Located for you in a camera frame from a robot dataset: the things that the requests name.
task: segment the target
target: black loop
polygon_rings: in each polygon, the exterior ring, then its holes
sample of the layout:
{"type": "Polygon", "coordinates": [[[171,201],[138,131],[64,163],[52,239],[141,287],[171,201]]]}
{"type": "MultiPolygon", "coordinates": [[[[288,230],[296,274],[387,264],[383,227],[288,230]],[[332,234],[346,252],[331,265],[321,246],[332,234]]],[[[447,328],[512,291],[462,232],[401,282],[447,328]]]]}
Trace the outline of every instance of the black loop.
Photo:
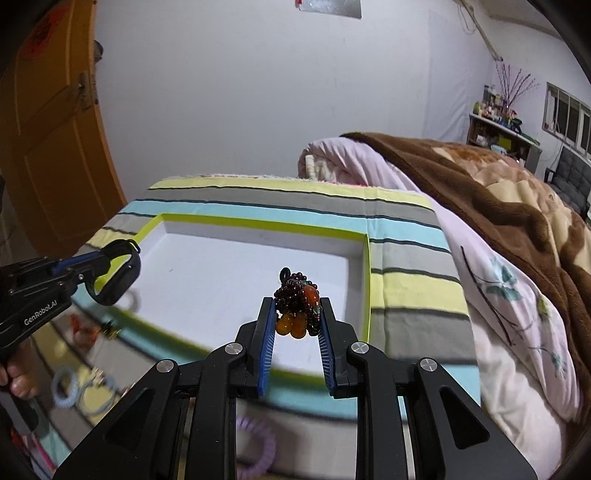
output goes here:
{"type": "Polygon", "coordinates": [[[281,269],[281,273],[279,273],[279,280],[281,280],[281,284],[283,285],[288,279],[291,277],[291,270],[287,267],[281,269]]]}
{"type": "Polygon", "coordinates": [[[116,303],[131,284],[139,277],[141,260],[139,258],[139,245],[133,239],[113,240],[110,244],[100,249],[100,253],[111,261],[124,255],[130,258],[113,274],[100,293],[96,293],[95,282],[86,283],[86,290],[95,302],[101,305],[111,306],[116,303]]]}

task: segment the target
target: window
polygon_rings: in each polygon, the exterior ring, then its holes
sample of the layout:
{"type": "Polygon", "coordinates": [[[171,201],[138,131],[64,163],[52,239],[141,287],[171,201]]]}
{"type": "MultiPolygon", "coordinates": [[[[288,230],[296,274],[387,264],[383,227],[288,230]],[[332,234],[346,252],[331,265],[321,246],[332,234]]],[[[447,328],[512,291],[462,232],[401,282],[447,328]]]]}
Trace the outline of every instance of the window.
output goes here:
{"type": "Polygon", "coordinates": [[[591,158],[591,108],[551,83],[546,93],[543,128],[591,158]]]}

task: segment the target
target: brown blanket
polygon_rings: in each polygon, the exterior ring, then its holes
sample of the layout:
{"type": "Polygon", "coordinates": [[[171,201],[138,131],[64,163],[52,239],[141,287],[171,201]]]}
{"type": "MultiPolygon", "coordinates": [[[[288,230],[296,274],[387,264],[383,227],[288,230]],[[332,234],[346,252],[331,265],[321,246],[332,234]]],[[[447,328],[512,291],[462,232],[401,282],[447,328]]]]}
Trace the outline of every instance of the brown blanket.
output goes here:
{"type": "Polygon", "coordinates": [[[583,393],[580,423],[586,424],[591,417],[591,232],[582,219],[527,170],[493,152],[384,134],[344,136],[368,144],[402,170],[554,303],[566,326],[583,393]]]}

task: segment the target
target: black gripper frame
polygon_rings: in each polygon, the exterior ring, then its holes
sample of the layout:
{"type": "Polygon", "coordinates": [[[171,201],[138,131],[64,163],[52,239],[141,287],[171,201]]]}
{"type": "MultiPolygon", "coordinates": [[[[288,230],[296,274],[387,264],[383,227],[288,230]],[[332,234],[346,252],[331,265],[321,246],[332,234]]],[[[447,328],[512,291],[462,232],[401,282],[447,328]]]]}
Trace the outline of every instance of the black gripper frame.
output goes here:
{"type": "Polygon", "coordinates": [[[327,380],[331,395],[357,397],[357,480],[408,479],[398,397],[405,401],[417,480],[537,480],[517,448],[441,365],[428,358],[416,364],[394,360],[365,343],[353,350],[353,327],[335,319],[328,298],[320,301],[335,359],[327,380]]]}
{"type": "Polygon", "coordinates": [[[236,479],[236,399],[260,396],[259,358],[275,302],[204,360],[154,365],[58,468],[54,480],[176,480],[189,431],[186,480],[236,479]],[[189,401],[194,398],[190,427],[189,401]]]}

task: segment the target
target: orange bead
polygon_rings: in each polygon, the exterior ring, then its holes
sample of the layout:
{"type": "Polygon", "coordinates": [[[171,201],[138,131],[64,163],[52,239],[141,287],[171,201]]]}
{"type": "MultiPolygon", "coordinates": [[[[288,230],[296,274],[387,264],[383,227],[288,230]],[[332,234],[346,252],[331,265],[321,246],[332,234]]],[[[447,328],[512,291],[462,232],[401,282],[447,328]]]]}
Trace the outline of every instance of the orange bead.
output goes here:
{"type": "Polygon", "coordinates": [[[312,285],[306,285],[304,287],[304,295],[306,296],[306,301],[310,305],[314,305],[318,300],[320,300],[318,290],[316,290],[312,285]]]}
{"type": "Polygon", "coordinates": [[[306,328],[301,328],[299,325],[294,325],[291,329],[291,336],[293,338],[304,338],[306,336],[306,328]]]}
{"type": "Polygon", "coordinates": [[[308,318],[306,317],[306,314],[304,312],[298,312],[295,316],[293,326],[305,329],[307,324],[308,318]]]}
{"type": "Polygon", "coordinates": [[[284,313],[275,324],[275,331],[279,335],[287,335],[291,331],[294,319],[295,317],[292,313],[284,313]]]}

